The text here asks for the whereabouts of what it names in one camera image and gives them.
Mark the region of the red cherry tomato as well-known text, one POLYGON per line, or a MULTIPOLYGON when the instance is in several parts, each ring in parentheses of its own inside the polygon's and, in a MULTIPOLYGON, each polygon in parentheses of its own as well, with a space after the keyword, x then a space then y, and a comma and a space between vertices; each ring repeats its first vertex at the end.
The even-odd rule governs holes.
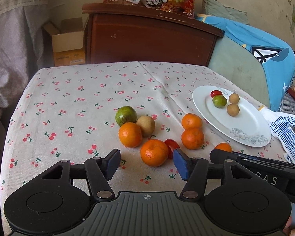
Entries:
POLYGON ((213 90, 211 91, 210 93, 210 96, 213 98, 214 96, 217 96, 217 95, 223 95, 223 93, 219 90, 213 90))
POLYGON ((180 146, 175 140, 172 140, 172 139, 165 140, 165 144, 166 144, 166 146, 168 148, 168 159, 172 159, 173 151, 175 149, 179 149, 180 146))

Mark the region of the large front orange mandarin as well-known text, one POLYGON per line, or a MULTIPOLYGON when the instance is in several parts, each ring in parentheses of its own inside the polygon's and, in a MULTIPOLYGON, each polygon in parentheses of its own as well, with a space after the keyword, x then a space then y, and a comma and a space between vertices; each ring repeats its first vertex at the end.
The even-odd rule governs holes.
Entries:
POLYGON ((168 148, 161 140, 148 140, 140 150, 142 161, 151 167, 159 167, 168 159, 168 148))

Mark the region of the large green round fruit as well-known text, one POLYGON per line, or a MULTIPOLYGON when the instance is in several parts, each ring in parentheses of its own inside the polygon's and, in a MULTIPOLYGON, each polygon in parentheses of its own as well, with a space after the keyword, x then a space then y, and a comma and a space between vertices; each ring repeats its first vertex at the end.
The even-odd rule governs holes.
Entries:
POLYGON ((115 121, 120 127, 126 123, 136 123, 137 113, 134 108, 123 106, 116 112, 115 121))

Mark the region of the small green fruit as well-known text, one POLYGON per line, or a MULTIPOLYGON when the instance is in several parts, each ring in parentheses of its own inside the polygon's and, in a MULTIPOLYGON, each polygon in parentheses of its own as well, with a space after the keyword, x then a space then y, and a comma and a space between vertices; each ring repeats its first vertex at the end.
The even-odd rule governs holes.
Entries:
POLYGON ((222 95, 215 95, 212 98, 212 101, 213 101, 213 104, 215 105, 215 107, 217 107, 217 108, 225 107, 228 102, 226 97, 222 96, 222 95))

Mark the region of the brown longan fruit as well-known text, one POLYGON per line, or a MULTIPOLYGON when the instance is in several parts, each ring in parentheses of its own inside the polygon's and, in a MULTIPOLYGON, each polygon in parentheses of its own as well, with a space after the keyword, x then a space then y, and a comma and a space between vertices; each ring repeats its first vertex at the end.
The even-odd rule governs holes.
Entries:
POLYGON ((236 93, 232 93, 230 96, 229 96, 229 101, 231 104, 238 104, 239 101, 240 101, 240 97, 238 94, 236 93))
POLYGON ((229 104, 226 110, 227 110, 227 113, 232 117, 237 116, 240 112, 240 108, 237 104, 229 104))

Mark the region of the brown kiwi fruit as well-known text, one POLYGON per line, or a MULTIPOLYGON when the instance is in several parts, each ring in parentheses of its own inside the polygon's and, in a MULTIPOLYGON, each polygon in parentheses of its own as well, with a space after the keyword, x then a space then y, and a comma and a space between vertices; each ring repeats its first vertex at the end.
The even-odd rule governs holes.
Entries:
POLYGON ((142 130, 142 134, 145 137, 149 137, 155 130, 155 121, 150 116, 140 116, 136 122, 142 130))

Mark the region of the white blue dotted glove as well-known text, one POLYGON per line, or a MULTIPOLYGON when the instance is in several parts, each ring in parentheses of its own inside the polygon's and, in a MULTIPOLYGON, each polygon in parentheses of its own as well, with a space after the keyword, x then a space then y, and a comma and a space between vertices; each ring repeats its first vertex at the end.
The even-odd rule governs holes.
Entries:
POLYGON ((258 111, 267 121, 271 134, 277 138, 286 152, 286 160, 295 164, 295 115, 272 111, 265 106, 261 106, 258 111))

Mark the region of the cherry print tablecloth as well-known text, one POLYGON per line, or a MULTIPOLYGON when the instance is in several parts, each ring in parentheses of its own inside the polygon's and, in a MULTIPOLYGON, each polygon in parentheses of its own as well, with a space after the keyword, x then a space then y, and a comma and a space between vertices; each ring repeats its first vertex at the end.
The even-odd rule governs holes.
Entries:
POLYGON ((158 62, 80 65, 39 70, 14 111, 7 132, 0 201, 60 160, 81 164, 121 151, 113 191, 177 191, 184 181, 172 161, 153 168, 139 148, 124 147, 115 121, 118 108, 133 107, 156 122, 152 138, 180 142, 181 120, 197 113, 193 90, 202 85, 229 89, 255 107, 261 104, 207 67, 158 62))

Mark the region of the white floral plate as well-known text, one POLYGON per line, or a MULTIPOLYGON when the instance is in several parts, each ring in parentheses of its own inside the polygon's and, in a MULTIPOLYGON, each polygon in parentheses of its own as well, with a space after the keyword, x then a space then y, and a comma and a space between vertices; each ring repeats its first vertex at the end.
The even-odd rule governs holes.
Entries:
POLYGON ((199 86, 192 99, 204 119, 228 138, 250 147, 268 145, 271 131, 267 121, 241 96, 237 104, 232 104, 229 97, 233 94, 221 87, 199 86))

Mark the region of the green sofa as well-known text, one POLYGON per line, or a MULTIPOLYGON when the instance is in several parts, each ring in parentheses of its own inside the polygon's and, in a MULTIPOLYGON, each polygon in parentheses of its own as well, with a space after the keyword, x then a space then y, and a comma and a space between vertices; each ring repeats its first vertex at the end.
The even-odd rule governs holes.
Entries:
MULTIPOLYGON (((218 0, 203 0, 202 13, 200 14, 226 18, 250 25, 247 12, 224 6, 218 0)), ((269 92, 263 67, 248 50, 226 35, 217 41, 209 67, 270 108, 269 92)), ((288 93, 288 89, 278 111, 295 114, 295 99, 288 93)))

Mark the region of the blue printed cloth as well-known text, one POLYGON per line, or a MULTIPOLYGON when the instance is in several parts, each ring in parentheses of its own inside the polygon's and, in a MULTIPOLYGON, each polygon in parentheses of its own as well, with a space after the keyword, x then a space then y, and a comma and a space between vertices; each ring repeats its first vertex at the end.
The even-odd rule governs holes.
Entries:
POLYGON ((234 20, 197 14, 195 18, 224 31, 224 34, 248 50, 263 67, 270 108, 278 111, 295 75, 295 54, 280 38, 234 20))

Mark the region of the dark wooden cabinet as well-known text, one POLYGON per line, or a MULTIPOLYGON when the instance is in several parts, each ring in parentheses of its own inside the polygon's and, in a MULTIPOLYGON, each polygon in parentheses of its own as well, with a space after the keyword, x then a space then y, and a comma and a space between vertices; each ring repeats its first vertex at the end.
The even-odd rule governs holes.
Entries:
POLYGON ((173 62, 208 66, 224 31, 186 16, 124 4, 84 4, 87 63, 173 62))

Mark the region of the open cardboard box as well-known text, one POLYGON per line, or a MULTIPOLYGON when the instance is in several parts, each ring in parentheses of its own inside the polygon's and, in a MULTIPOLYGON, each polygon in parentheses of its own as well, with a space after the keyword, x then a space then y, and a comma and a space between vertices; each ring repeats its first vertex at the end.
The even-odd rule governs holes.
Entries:
POLYGON ((60 28, 48 22, 43 25, 43 29, 52 39, 54 66, 86 63, 88 21, 84 22, 82 18, 64 19, 60 28))

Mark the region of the grey checked curtain cover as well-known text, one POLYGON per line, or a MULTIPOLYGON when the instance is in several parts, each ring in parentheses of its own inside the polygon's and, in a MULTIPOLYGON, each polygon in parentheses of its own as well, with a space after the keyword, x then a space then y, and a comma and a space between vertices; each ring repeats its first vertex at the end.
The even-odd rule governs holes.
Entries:
POLYGON ((13 107, 43 68, 48 0, 0 0, 0 112, 13 107))

